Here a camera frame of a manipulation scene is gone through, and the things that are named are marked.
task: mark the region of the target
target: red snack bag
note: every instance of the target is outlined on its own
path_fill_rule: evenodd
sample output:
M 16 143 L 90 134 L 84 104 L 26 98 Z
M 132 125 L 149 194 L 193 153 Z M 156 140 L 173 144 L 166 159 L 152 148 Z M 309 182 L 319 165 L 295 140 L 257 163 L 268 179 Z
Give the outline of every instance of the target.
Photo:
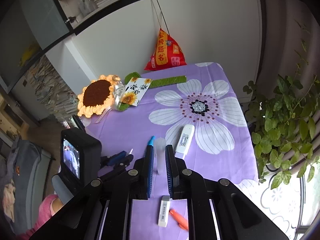
M 145 70 L 161 70 L 186 65 L 178 43 L 160 28 L 156 49 Z

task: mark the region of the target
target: purple bed sheet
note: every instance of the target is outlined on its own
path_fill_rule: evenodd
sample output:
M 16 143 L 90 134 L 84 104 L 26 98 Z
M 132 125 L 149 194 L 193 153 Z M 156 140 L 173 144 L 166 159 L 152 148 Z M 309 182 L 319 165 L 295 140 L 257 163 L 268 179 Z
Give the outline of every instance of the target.
M 257 167 L 250 134 L 239 102 L 223 68 L 212 62 L 185 65 L 142 75 L 161 79 L 186 75 L 187 82 L 149 89 L 137 107 L 124 112 L 111 111 L 99 123 L 91 117 L 87 127 L 102 143 L 102 156 L 133 148 L 134 160 L 142 158 L 154 135 L 167 144 L 177 145 L 185 124 L 193 124 L 195 133 L 186 165 L 204 178 L 227 178 L 234 184 L 244 179 L 257 180 Z M 166 174 L 157 174 L 156 159 L 151 198 L 133 201 L 131 240 L 186 240 L 188 232 L 169 216 L 166 228 L 159 227 L 160 200 L 168 195 Z M 175 200 L 171 208 L 187 218 L 187 202 Z

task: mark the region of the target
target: barcode label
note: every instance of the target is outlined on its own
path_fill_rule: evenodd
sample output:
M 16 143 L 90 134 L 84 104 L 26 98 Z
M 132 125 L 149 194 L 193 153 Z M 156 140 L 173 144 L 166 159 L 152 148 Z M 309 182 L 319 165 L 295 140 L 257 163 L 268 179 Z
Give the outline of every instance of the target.
M 166 208 L 167 208 L 167 203 L 166 202 L 164 202 L 163 203 L 163 208 L 162 208 L 162 212 L 161 212 L 161 221 L 164 221 L 164 217 L 165 217 L 165 210 L 166 210 Z
M 188 138 L 189 138 L 189 135 L 186 133 L 183 133 L 180 141 L 180 146 L 183 146 L 183 147 L 186 146 Z

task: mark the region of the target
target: string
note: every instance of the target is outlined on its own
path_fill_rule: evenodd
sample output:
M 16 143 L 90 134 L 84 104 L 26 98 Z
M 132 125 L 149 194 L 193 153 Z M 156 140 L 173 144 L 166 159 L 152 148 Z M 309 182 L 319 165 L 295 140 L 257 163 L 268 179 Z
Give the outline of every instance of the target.
M 170 36 L 169 29 L 168 29 L 168 27 L 167 27 L 167 23 L 165 22 L 165 18 L 164 18 L 164 15 L 163 15 L 163 12 L 162 12 L 162 10 L 161 10 L 161 7 L 160 7 L 160 4 L 159 4 L 159 1 L 158 1 L 158 0 L 157 0 L 157 3 L 158 3 L 158 5 L 159 5 L 160 12 L 161 12 L 161 15 L 162 15 L 162 17 L 163 17 L 165 27 L 167 28 L 168 34 L 169 34 L 169 36 Z
M 159 17 L 158 17 L 158 14 L 157 14 L 157 10 L 156 10 L 156 7 L 155 7 L 155 5 L 154 5 L 154 3 L 153 3 L 153 0 L 151 0 L 151 3 L 152 3 L 152 5 L 153 5 L 153 8 L 155 9 L 155 13 L 156 13 L 156 16 L 157 16 L 157 19 L 158 19 L 158 23 L 159 23 L 159 26 L 160 26 L 160 28 L 161 28 L 161 23 L 160 23 L 160 21 L 159 21 Z
M 169 34 L 169 36 L 170 36 L 169 29 L 168 29 L 167 23 L 166 23 L 166 21 L 165 21 L 165 18 L 164 18 L 162 9 L 161 9 L 161 7 L 160 7 L 159 1 L 157 0 L 158 6 L 159 6 L 160 12 L 161 12 L 161 20 L 160 20 L 160 21 L 159 21 L 158 14 L 157 14 L 157 11 L 156 11 L 156 7 L 155 7 L 155 5 L 154 5 L 154 3 L 153 3 L 153 0 L 151 0 L 151 2 L 152 2 L 152 5 L 153 5 L 153 8 L 155 9 L 156 16 L 157 16 L 157 19 L 158 19 L 158 23 L 159 23 L 159 25 L 160 25 L 160 28 L 161 28 L 161 23 L 162 23 L 162 18 L 163 18 L 165 27 L 167 28 L 168 34 Z

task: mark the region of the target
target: brown sunflower center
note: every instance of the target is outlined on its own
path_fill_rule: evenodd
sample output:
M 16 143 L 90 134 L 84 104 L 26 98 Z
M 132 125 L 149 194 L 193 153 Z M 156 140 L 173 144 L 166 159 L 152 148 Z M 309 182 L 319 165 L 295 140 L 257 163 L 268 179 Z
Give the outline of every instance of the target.
M 124 103 L 130 103 L 131 102 L 131 100 L 132 100 L 132 97 L 131 96 L 126 96 L 126 97 L 124 97 L 123 99 L 122 99 L 122 102 L 124 102 Z
M 98 80 L 91 83 L 84 92 L 84 106 L 103 105 L 104 100 L 110 95 L 111 83 L 107 80 Z

